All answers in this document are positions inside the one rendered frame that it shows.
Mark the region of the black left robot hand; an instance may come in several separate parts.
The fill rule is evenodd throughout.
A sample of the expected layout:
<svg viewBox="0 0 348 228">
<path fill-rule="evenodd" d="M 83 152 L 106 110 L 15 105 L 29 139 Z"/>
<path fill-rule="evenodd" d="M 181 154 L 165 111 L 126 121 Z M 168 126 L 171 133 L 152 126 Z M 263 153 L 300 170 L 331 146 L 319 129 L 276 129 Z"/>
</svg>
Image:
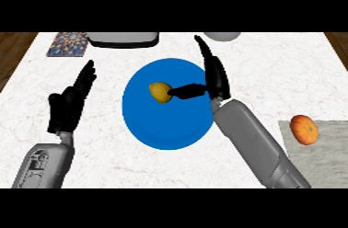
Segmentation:
<svg viewBox="0 0 348 228">
<path fill-rule="evenodd" d="M 76 78 L 61 94 L 49 95 L 51 119 L 48 132 L 73 132 L 82 117 L 85 101 L 97 79 L 94 60 L 89 60 Z"/>
</svg>

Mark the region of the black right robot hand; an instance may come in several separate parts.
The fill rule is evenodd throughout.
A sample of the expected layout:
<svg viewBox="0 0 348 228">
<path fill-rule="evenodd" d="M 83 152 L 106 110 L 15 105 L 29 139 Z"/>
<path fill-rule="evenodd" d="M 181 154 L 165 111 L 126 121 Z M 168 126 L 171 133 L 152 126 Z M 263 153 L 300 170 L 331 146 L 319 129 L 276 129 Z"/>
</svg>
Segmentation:
<svg viewBox="0 0 348 228">
<path fill-rule="evenodd" d="M 168 91 L 168 95 L 181 99 L 200 97 L 209 93 L 209 98 L 227 100 L 232 98 L 227 73 L 220 58 L 212 54 L 209 46 L 199 35 L 195 36 L 199 43 L 206 67 L 206 83 L 189 84 Z"/>
</svg>

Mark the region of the yellow lemon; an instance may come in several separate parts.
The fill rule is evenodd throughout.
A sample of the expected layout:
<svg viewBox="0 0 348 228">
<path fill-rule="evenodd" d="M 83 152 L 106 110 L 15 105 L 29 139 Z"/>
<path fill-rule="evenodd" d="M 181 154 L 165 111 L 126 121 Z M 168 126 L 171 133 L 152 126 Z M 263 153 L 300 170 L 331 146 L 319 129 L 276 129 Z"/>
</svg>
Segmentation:
<svg viewBox="0 0 348 228">
<path fill-rule="evenodd" d="M 172 90 L 172 87 L 163 82 L 155 82 L 150 85 L 150 94 L 159 103 L 168 103 L 172 100 L 172 96 L 168 92 Z"/>
</svg>

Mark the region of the blue plate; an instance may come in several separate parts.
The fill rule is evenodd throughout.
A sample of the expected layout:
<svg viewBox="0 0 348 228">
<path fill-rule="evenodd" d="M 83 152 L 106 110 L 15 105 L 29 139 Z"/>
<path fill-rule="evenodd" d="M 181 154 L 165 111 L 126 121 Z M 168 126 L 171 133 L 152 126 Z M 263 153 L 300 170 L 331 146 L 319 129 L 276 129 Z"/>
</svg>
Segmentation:
<svg viewBox="0 0 348 228">
<path fill-rule="evenodd" d="M 174 97 L 159 103 L 150 93 L 155 82 L 172 88 L 205 84 L 205 70 L 190 61 L 168 58 L 149 63 L 134 74 L 123 95 L 125 124 L 138 140 L 160 150 L 177 150 L 206 135 L 212 123 L 209 94 L 190 99 Z"/>
</svg>

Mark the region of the grey placemat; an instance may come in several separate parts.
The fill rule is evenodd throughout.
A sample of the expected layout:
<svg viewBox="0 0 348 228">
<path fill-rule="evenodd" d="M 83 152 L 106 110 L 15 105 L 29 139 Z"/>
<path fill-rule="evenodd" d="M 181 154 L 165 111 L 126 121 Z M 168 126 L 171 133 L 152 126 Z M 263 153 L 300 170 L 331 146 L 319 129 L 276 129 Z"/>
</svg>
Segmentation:
<svg viewBox="0 0 348 228">
<path fill-rule="evenodd" d="M 317 120 L 319 140 L 298 143 L 291 122 L 279 121 L 289 158 L 313 188 L 348 188 L 348 120 Z"/>
</svg>

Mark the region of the pale grey round object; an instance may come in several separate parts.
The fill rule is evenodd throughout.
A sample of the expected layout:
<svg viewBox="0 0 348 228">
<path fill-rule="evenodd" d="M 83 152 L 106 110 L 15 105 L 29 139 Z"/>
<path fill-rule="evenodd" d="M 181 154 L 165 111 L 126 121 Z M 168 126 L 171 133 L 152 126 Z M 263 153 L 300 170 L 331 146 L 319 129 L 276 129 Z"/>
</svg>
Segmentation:
<svg viewBox="0 0 348 228">
<path fill-rule="evenodd" d="M 206 36 L 215 41 L 232 41 L 239 36 L 239 32 L 206 32 Z"/>
</svg>

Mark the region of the colourful patterned tile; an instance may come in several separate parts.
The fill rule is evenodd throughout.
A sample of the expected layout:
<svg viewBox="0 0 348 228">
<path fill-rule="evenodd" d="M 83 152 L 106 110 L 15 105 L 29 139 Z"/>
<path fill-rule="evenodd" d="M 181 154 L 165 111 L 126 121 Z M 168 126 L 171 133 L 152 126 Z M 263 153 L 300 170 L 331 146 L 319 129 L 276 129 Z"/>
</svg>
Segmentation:
<svg viewBox="0 0 348 228">
<path fill-rule="evenodd" d="M 49 47 L 48 57 L 82 57 L 89 45 L 86 32 L 60 32 Z"/>
</svg>

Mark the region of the grey appliance with black base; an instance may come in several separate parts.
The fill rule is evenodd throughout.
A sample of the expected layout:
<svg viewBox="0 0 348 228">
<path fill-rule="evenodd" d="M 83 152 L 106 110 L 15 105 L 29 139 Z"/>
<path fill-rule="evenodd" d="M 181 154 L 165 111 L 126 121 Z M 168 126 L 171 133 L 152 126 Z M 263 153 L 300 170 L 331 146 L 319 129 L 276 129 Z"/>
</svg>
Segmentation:
<svg viewBox="0 0 348 228">
<path fill-rule="evenodd" d="M 155 47 L 159 43 L 158 32 L 89 32 L 88 39 L 95 47 L 135 49 Z"/>
</svg>

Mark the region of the orange fruit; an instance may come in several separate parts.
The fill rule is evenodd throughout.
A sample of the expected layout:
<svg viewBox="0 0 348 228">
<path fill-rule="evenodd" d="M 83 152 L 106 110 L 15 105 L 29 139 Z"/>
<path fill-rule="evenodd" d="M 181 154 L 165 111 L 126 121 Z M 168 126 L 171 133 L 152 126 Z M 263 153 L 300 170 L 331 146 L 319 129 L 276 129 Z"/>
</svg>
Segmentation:
<svg viewBox="0 0 348 228">
<path fill-rule="evenodd" d="M 319 127 L 314 120 L 306 115 L 297 115 L 291 119 L 291 132 L 303 145 L 312 145 L 319 140 Z"/>
</svg>

